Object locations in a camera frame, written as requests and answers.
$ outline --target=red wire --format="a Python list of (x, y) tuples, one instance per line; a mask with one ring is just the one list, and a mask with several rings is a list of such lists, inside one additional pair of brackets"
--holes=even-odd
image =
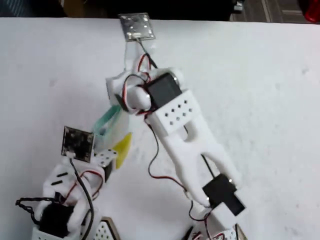
[[(101, 187), (102, 187), (102, 185), (103, 185), (103, 183), (104, 183), (104, 178), (101, 176), (100, 173), (98, 173), (98, 172), (96, 172), (96, 171), (92, 171), (92, 170), (86, 170), (86, 171), (84, 171), (83, 173), (81, 173), (80, 178), (81, 178), (85, 173), (91, 173), (91, 174), (97, 175), (97, 176), (99, 176), (99, 177), (101, 178), (100, 186), (99, 186), (98, 189), (95, 191), (95, 193), (92, 195), (92, 197), (93, 197), (94, 195), (96, 195), (96, 194), (100, 191), (100, 189), (101, 189)], [(65, 197), (64, 202), (67, 201), (68, 197), (70, 196), (71, 192), (74, 190), (74, 188), (76, 187), (76, 185), (77, 185), (77, 181), (75, 181), (75, 183), (73, 184), (73, 186), (70, 188), (69, 192), (67, 193), (67, 195), (66, 195), (66, 197)]]
[(159, 142), (158, 142), (156, 133), (155, 133), (154, 129), (152, 128), (152, 126), (151, 126), (150, 124), (148, 124), (148, 127), (151, 129), (151, 131), (152, 131), (152, 133), (153, 133), (153, 135), (154, 135), (154, 138), (155, 138), (155, 141), (156, 141), (156, 147), (157, 147), (157, 149), (156, 149), (156, 154), (155, 154), (155, 156), (153, 157), (153, 159), (150, 161), (149, 166), (148, 166), (148, 173), (149, 173), (150, 177), (152, 177), (153, 179), (169, 179), (169, 180), (172, 180), (172, 181), (174, 181), (176, 184), (178, 184), (181, 188), (183, 188), (183, 190), (186, 192), (187, 189), (186, 189), (180, 182), (178, 182), (176, 179), (174, 179), (173, 177), (171, 177), (171, 176), (155, 176), (155, 175), (153, 175), (153, 174), (151, 173), (151, 170), (150, 170), (151, 165), (152, 165), (152, 163), (155, 161), (155, 159), (157, 158), (158, 153), (159, 153)]
[[(143, 54), (142, 57), (140, 58), (140, 61), (139, 61), (139, 64), (138, 64), (138, 72), (140, 72), (140, 68), (141, 68), (141, 65), (145, 59), (145, 57), (147, 56), (147, 54)], [(150, 59), (149, 59), (149, 70), (151, 70), (151, 63), (150, 63)]]

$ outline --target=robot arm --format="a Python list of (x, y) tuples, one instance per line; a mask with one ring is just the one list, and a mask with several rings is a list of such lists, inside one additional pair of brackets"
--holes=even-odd
[[(127, 86), (127, 112), (148, 112), (146, 120), (171, 157), (182, 184), (194, 200), (209, 207), (208, 197), (195, 172), (198, 156), (204, 155), (211, 159), (219, 171), (237, 186), (241, 184), (241, 175), (227, 152), (212, 135), (194, 95), (190, 90), (183, 88), (182, 73), (174, 68), (164, 68), (155, 69), (149, 74), (151, 83), (141, 86), (141, 82), (136, 84), (132, 81)], [(122, 99), (120, 89), (129, 75), (127, 72), (121, 78), (107, 81), (108, 92), (113, 93), (109, 96), (114, 104), (119, 104), (118, 100)], [(188, 132), (187, 139), (180, 135), (183, 128)]]
[[(146, 83), (131, 76), (130, 83), (126, 83), (125, 103), (121, 89), (130, 72), (120, 78), (107, 79), (111, 102), (120, 104), (130, 114), (145, 113), (146, 122), (168, 152), (176, 174), (192, 200), (212, 209), (209, 220), (215, 227), (211, 232), (232, 229), (246, 212), (241, 174), (211, 133), (197, 100), (185, 87), (182, 73), (174, 68), (164, 68), (150, 71), (149, 75), (151, 81)], [(186, 139), (180, 134), (183, 129), (187, 131)], [(205, 187), (201, 186), (196, 171), (201, 155), (212, 160), (221, 173)], [(200, 215), (208, 212), (205, 208)]]

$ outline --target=white bracket with holes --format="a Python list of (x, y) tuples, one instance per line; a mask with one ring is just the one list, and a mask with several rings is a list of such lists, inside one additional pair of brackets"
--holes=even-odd
[(112, 161), (116, 161), (118, 157), (118, 153), (113, 149), (105, 149), (99, 153), (97, 153), (96, 156), (91, 158), (91, 162), (93, 164), (96, 164), (102, 168), (105, 168), (108, 166)]
[(201, 114), (192, 92), (186, 90), (148, 117), (158, 136), (168, 136)]

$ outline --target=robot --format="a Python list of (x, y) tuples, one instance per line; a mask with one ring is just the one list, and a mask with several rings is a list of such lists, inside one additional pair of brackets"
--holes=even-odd
[[(137, 15), (120, 19), (130, 21), (134, 16)], [(117, 108), (132, 116), (144, 116), (142, 119), (155, 139), (158, 138), (168, 152), (180, 182), (174, 181), (183, 188), (192, 206), (196, 205), (198, 213), (197, 218), (190, 216), (194, 226), (186, 239), (224, 239), (228, 231), (236, 233), (238, 238), (238, 231), (233, 227), (237, 227), (247, 212), (241, 174), (211, 133), (196, 98), (186, 87), (183, 74), (176, 68), (158, 68), (143, 45), (144, 38), (137, 32), (128, 33), (125, 33), (127, 44), (138, 47), (135, 54), (138, 57), (134, 59), (138, 62), (137, 69), (125, 69), (117, 77), (106, 80), (112, 111)], [(100, 127), (95, 126), (93, 132), (65, 127), (62, 160), (45, 180), (43, 196), (21, 198), (16, 202), (31, 214), (35, 223), (32, 240), (93, 240), (107, 235), (120, 239), (113, 222), (102, 218), (93, 200), (110, 173), (122, 164), (128, 147), (122, 150), (98, 147)], [(200, 184), (195, 171), (199, 156), (213, 161), (220, 172), (205, 186)], [(23, 201), (40, 203), (34, 212), (23, 205)]]

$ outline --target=wire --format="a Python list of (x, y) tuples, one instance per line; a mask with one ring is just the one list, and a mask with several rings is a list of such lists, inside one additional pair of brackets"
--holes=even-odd
[(203, 154), (201, 154), (201, 157), (203, 158), (203, 160), (204, 160), (204, 162), (205, 162), (205, 165), (207, 166), (207, 168), (208, 168), (211, 176), (212, 176), (213, 178), (215, 178), (215, 175), (214, 175), (214, 173), (212, 172), (212, 170), (211, 170), (211, 168), (210, 168), (210, 166), (209, 166), (209, 163), (208, 163), (206, 157), (205, 157)]
[[(98, 189), (97, 189), (97, 190), (94, 192), (94, 194), (92, 195), (92, 197), (94, 197), (96, 194), (99, 193), (102, 185), (104, 184), (104, 178), (101, 176), (100, 173), (98, 173), (98, 172), (96, 172), (96, 171), (92, 171), (92, 170), (86, 170), (86, 171), (84, 171), (83, 173), (81, 173), (80, 178), (82, 178), (85, 173), (91, 173), (91, 174), (97, 175), (97, 176), (99, 176), (99, 177), (101, 178), (100, 186), (98, 187)], [(74, 188), (76, 187), (76, 185), (77, 185), (77, 181), (76, 181), (76, 182), (73, 184), (73, 186), (70, 188), (69, 192), (67, 193), (67, 195), (66, 195), (66, 197), (65, 197), (64, 202), (67, 201), (68, 197), (70, 196), (71, 192), (74, 190)]]
[(224, 233), (219, 233), (218, 235), (215, 235), (212, 239), (218, 239), (218, 238), (220, 238), (222, 236), (222, 240), (225, 240), (225, 234)]
[(142, 50), (144, 51), (145, 55), (148, 57), (151, 65), (152, 65), (155, 69), (157, 69), (158, 66), (156, 65), (155, 61), (151, 58), (151, 56), (150, 56), (150, 54), (148, 53), (148, 51), (145, 49), (145, 47), (144, 47), (144, 45), (142, 44), (141, 40), (140, 40), (139, 38), (135, 38), (135, 40), (136, 40), (136, 42), (137, 42), (138, 44), (140, 44), (140, 46), (141, 46)]
[(70, 160), (71, 166), (74, 169), (74, 174), (76, 176), (76, 179), (78, 180), (79, 184), (81, 185), (81, 187), (82, 187), (82, 189), (84, 191), (84, 194), (85, 194), (85, 196), (86, 196), (86, 198), (88, 200), (89, 206), (90, 206), (90, 212), (91, 212), (90, 222), (89, 222), (88, 228), (86, 229), (86, 231), (85, 231), (85, 233), (84, 233), (84, 235), (83, 235), (83, 237), (81, 239), (81, 240), (86, 240), (88, 235), (89, 235), (89, 232), (90, 232), (90, 230), (92, 228), (92, 225), (94, 223), (94, 217), (95, 217), (94, 205), (92, 203), (91, 197), (90, 197), (90, 195), (88, 193), (88, 190), (87, 190), (84, 182), (82, 181), (81, 177), (79, 176), (79, 174), (77, 172), (77, 169), (76, 169), (76, 167), (74, 165), (74, 162), (73, 162), (72, 158), (70, 158), (69, 160)]
[(209, 229), (208, 229), (208, 219), (204, 219), (204, 226), (205, 226), (205, 232), (206, 232), (206, 235), (208, 237), (209, 240), (211, 240), (211, 236), (210, 236), (210, 233), (209, 233)]
[[(142, 63), (144, 62), (145, 57), (147, 56), (147, 54), (143, 54), (140, 58), (139, 64), (138, 64), (138, 72), (140, 72), (140, 68)], [(151, 63), (150, 63), (150, 59), (148, 58), (148, 65), (149, 65), (149, 70), (151, 70)]]
[(60, 203), (58, 202), (55, 198), (53, 197), (21, 197), (19, 200), (17, 200), (15, 202), (15, 205), (22, 208), (23, 210), (27, 211), (28, 213), (30, 213), (30, 217), (33, 221), (34, 224), (39, 225), (40, 221), (38, 221), (35, 218), (35, 212), (34, 209), (32, 208), (32, 206), (26, 206), (24, 204), (22, 204), (21, 202), (41, 202), (41, 201), (48, 201), (48, 202), (52, 202), (52, 203)]
[(128, 108), (128, 104), (127, 104), (127, 81), (128, 81), (128, 79), (130, 77), (139, 78), (139, 79), (141, 79), (143, 81), (144, 84), (146, 84), (147, 80), (148, 80), (148, 79), (147, 80), (143, 79), (141, 76), (139, 76), (137, 74), (130, 74), (125, 78), (125, 80), (123, 82), (123, 86), (122, 86), (122, 101), (123, 101), (123, 103), (124, 103), (124, 105), (126, 106), (127, 109), (129, 109)]
[(151, 171), (150, 171), (151, 165), (155, 161), (155, 159), (157, 158), (157, 156), (159, 154), (159, 142), (158, 142), (156, 133), (155, 133), (154, 129), (152, 128), (152, 126), (150, 124), (147, 124), (147, 126), (151, 129), (151, 131), (153, 133), (153, 136), (154, 136), (154, 139), (155, 139), (155, 142), (156, 142), (156, 153), (155, 153), (153, 159), (151, 160), (151, 162), (149, 163), (149, 166), (148, 166), (148, 173), (149, 173), (150, 177), (152, 177), (153, 179), (169, 179), (169, 180), (172, 180), (176, 184), (178, 184), (181, 188), (183, 188), (183, 190), (185, 192), (187, 192), (187, 189), (180, 182), (178, 182), (176, 179), (174, 179), (173, 177), (171, 177), (171, 176), (155, 176), (155, 175), (153, 175), (151, 173)]
[(237, 223), (234, 226), (234, 230), (235, 230), (235, 239), (239, 240), (238, 224)]
[[(183, 126), (183, 127), (184, 127), (184, 130), (186, 131), (186, 133), (188, 134), (188, 129), (186, 128), (186, 126)], [(214, 173), (212, 172), (212, 170), (211, 170), (211, 168), (210, 168), (210, 166), (209, 166), (209, 163), (208, 163), (206, 157), (205, 157), (203, 154), (201, 154), (201, 157), (202, 157), (202, 159), (204, 160), (205, 165), (206, 165), (206, 167), (208, 168), (211, 176), (212, 176), (213, 178), (215, 178), (215, 175), (214, 175)]]

